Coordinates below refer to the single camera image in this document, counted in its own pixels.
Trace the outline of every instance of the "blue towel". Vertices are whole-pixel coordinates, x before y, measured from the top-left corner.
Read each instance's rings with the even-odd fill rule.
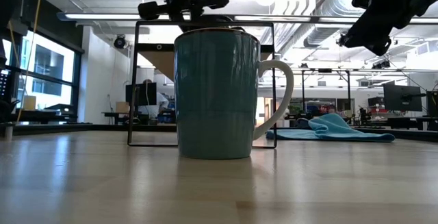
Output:
[[[319,118],[311,119],[309,126],[312,130],[303,129],[278,129],[277,138],[282,140],[336,140],[336,141],[361,141],[361,142],[392,142],[392,134],[369,134],[352,129],[338,114],[325,114]],[[267,139],[274,138],[274,132],[268,131]]]

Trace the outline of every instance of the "mug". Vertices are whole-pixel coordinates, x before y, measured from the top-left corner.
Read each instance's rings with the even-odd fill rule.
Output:
[[[175,98],[180,155],[238,159],[289,105],[294,74],[278,60],[260,61],[260,42],[236,29],[195,29],[175,39]],[[271,68],[287,78],[279,109],[255,128],[259,77]]]

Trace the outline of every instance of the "mug handle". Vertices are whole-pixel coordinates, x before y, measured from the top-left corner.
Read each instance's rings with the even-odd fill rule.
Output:
[[[272,115],[265,123],[256,127],[254,130],[254,139],[261,137],[268,129],[270,129],[276,121],[281,118],[286,108],[289,105],[290,99],[292,98],[292,92],[294,91],[294,73],[290,67],[279,60],[266,60],[260,63],[259,67],[259,77],[263,76],[263,73],[271,68],[278,68],[284,72],[286,75],[286,91],[283,96],[283,101],[280,104],[279,109]]]

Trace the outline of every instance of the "computer monitor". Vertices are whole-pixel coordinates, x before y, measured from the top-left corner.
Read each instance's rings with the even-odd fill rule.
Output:
[[[423,110],[420,87],[384,84],[383,92],[386,110],[417,112]]]
[[[131,103],[132,85],[126,86],[126,102]],[[157,83],[136,84],[136,105],[157,105]]]

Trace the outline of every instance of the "white wall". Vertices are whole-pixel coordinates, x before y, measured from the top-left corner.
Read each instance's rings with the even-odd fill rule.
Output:
[[[112,42],[96,36],[91,27],[84,27],[81,81],[79,91],[79,122],[108,124],[102,112],[116,108],[125,101],[125,85],[131,82],[131,60],[110,46]]]

